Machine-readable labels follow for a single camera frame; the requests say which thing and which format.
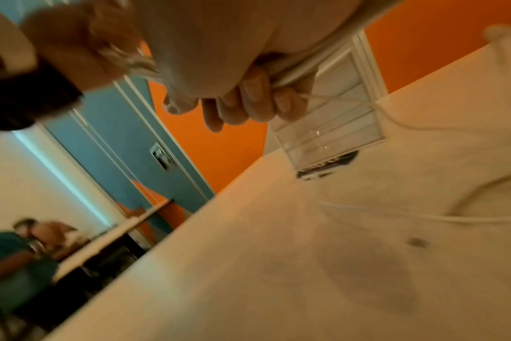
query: white wall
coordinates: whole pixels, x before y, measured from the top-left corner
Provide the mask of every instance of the white wall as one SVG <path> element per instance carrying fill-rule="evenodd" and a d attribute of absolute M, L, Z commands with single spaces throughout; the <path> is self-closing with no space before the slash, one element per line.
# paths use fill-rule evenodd
<path fill-rule="evenodd" d="M 0 133 L 0 230 L 23 217 L 106 228 L 12 133 Z"/>

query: orange wall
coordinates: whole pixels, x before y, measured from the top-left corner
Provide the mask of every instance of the orange wall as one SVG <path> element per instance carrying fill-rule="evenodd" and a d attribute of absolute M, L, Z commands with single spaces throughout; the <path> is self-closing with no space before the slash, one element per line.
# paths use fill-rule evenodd
<path fill-rule="evenodd" d="M 511 0 L 406 0 L 366 36 L 393 92 L 484 46 L 491 24 L 511 24 Z"/>
<path fill-rule="evenodd" d="M 170 115 L 162 106 L 166 88 L 153 82 L 149 87 L 156 114 L 216 193 L 263 155 L 266 124 L 250 121 L 211 133 L 203 122 L 201 106 L 186 115 Z"/>

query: dark hair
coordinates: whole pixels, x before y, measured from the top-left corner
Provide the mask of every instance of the dark hair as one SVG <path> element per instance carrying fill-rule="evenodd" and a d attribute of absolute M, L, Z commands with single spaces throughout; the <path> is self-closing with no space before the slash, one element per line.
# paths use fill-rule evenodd
<path fill-rule="evenodd" d="M 17 222 L 14 223 L 14 225 L 12 226 L 15 230 L 17 228 L 19 228 L 20 226 L 24 226 L 26 228 L 30 228 L 31 226 L 35 225 L 36 223 L 38 222 L 38 220 L 36 219 L 33 219 L 33 218 L 23 218 L 23 219 L 20 219 L 18 220 Z"/>

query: table surface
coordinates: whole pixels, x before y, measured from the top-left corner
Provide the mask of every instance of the table surface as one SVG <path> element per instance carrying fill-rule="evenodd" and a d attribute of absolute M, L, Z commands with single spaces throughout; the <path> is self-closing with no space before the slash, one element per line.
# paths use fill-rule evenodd
<path fill-rule="evenodd" d="M 139 217 L 128 218 L 127 220 L 119 224 L 119 226 L 115 226 L 104 235 L 98 237 L 97 239 L 93 240 L 89 244 L 82 247 L 76 253 L 74 253 L 69 258 L 65 259 L 59 264 L 57 272 L 53 277 L 53 282 L 59 281 L 59 279 L 65 277 L 66 275 L 74 271 L 74 269 L 82 266 L 83 263 L 85 263 L 88 259 L 90 259 L 93 256 L 96 256 L 106 246 L 110 245 L 111 243 L 122 237 L 124 234 L 138 227 L 139 224 L 149 219 L 150 216 L 155 214 L 166 204 L 168 204 L 168 201 L 164 201 L 157 205 L 154 205 Z"/>
<path fill-rule="evenodd" d="M 316 200 L 445 214 L 511 174 L 494 64 L 484 48 L 381 101 L 408 124 L 460 131 L 382 118 L 387 141 L 317 183 L 297 181 L 281 150 L 258 160 L 48 340 L 511 340 L 511 224 Z M 511 187 L 458 213 L 511 214 Z"/>

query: white table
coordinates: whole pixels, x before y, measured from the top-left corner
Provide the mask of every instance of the white table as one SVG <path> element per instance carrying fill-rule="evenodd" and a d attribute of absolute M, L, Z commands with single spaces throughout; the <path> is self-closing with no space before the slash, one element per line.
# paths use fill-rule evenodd
<path fill-rule="evenodd" d="M 110 245 L 111 243 L 121 238 L 126 233 L 138 227 L 138 225 L 143 223 L 145 220 L 149 219 L 150 216 L 158 212 L 158 210 L 163 208 L 166 204 L 168 204 L 168 201 L 164 201 L 157 205 L 154 205 L 139 217 L 128 218 L 119 226 L 114 227 L 104 235 L 100 236 L 99 238 L 93 240 L 89 244 L 82 247 L 76 253 L 74 253 L 69 258 L 65 259 L 59 264 L 59 268 L 57 269 L 57 272 L 53 277 L 53 282 L 55 283 L 59 281 L 59 279 L 65 277 L 66 275 L 74 271 L 76 268 L 82 266 L 88 259 L 90 259 L 93 256 L 96 256 L 106 246 Z"/>
<path fill-rule="evenodd" d="M 336 196 L 327 199 L 445 213 L 511 173 L 511 111 L 493 96 L 493 62 L 483 49 L 382 101 L 410 124 L 487 135 L 382 120 L 387 141 L 361 151 L 344 176 L 324 178 Z M 511 213 L 511 188 L 465 210 Z M 325 212 L 276 151 L 48 340 L 511 341 L 511 224 Z"/>

